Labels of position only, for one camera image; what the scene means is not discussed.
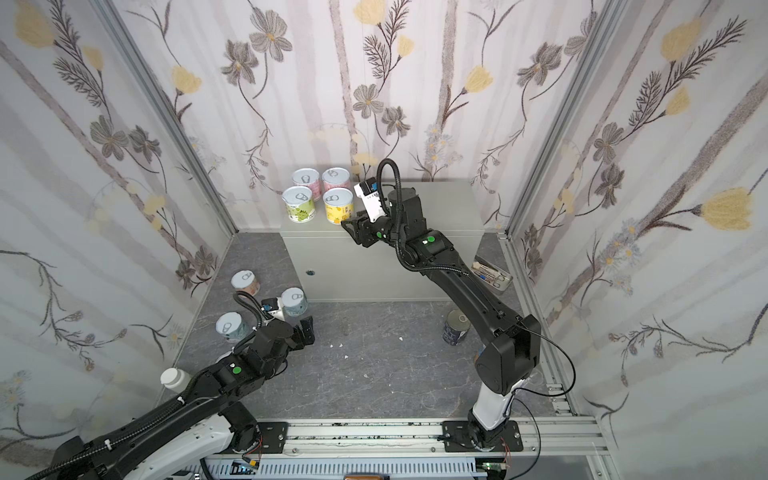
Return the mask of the teal label can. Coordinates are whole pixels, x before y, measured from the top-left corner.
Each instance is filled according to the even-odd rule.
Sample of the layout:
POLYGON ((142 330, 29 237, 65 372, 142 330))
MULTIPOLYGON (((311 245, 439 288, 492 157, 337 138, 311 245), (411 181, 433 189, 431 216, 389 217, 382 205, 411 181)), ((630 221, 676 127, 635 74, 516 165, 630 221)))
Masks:
POLYGON ((299 287, 290 287, 280 296, 282 311, 285 316, 300 318, 308 309, 304 291, 299 287))
POLYGON ((239 343, 250 332, 249 325, 238 312, 227 312, 215 323, 216 332, 229 343, 239 343))

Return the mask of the yellow label can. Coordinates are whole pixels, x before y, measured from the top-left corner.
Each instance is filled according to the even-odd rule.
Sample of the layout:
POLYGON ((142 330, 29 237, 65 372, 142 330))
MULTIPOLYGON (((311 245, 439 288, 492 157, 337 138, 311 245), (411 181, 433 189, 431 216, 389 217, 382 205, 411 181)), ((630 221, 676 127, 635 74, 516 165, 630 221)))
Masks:
POLYGON ((347 188, 332 188, 323 194, 327 220, 340 225, 354 213, 354 194, 347 188))

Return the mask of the pink label can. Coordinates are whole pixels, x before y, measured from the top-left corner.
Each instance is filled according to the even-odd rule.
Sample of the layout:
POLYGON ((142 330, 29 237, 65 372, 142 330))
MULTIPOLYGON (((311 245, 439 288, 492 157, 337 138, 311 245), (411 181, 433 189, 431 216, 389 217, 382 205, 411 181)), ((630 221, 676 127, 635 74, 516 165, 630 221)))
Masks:
POLYGON ((343 188, 347 190, 351 189, 350 172, 342 167, 332 167, 326 169, 321 175, 321 181, 323 192, 328 192, 337 188, 343 188))
POLYGON ((312 191, 314 200, 322 197, 320 173, 314 168, 301 168, 293 172, 291 179, 295 186, 304 186, 312 191))

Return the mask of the green label can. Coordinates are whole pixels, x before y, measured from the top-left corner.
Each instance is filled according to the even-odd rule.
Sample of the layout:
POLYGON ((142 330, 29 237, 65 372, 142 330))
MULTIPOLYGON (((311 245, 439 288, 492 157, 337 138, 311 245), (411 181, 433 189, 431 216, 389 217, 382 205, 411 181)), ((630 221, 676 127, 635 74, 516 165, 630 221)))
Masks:
POLYGON ((282 199, 290 221, 301 224, 314 218, 316 209, 313 192, 309 187, 289 187, 283 192, 282 199))

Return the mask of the orange label can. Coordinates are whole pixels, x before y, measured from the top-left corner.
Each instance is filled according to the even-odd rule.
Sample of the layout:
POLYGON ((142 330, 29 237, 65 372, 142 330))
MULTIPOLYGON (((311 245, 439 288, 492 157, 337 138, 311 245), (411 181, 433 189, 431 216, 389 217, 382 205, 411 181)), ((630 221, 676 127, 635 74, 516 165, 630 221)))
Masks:
POLYGON ((251 270, 237 271, 232 276, 230 283, 236 291, 242 291, 251 296, 256 296, 260 290, 259 280, 251 270))

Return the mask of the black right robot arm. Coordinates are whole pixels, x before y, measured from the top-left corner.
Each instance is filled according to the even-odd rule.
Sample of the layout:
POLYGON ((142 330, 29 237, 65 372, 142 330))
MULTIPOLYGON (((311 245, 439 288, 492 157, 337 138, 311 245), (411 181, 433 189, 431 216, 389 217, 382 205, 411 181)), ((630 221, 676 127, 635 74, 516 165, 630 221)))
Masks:
POLYGON ((467 449, 491 450, 503 440, 510 407, 540 363, 542 325, 499 300, 471 272, 453 243, 428 226, 416 190, 405 188, 397 163, 380 161, 373 179, 355 188, 364 211, 342 221, 354 242, 368 248, 383 242, 399 264, 437 285, 478 333, 483 349, 475 361, 482 382, 468 414, 466 431, 453 440, 467 449))

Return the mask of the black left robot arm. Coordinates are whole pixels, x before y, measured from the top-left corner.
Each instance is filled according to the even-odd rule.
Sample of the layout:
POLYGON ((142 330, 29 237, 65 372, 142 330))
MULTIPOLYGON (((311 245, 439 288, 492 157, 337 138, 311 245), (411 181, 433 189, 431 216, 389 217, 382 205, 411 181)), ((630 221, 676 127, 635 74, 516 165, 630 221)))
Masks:
POLYGON ((89 442, 74 437, 37 479, 165 479, 226 450, 267 451, 262 428, 241 400, 279 376, 287 357, 315 341, 313 319, 274 317, 251 294, 233 298, 256 324, 232 350, 195 373, 175 398, 89 442))

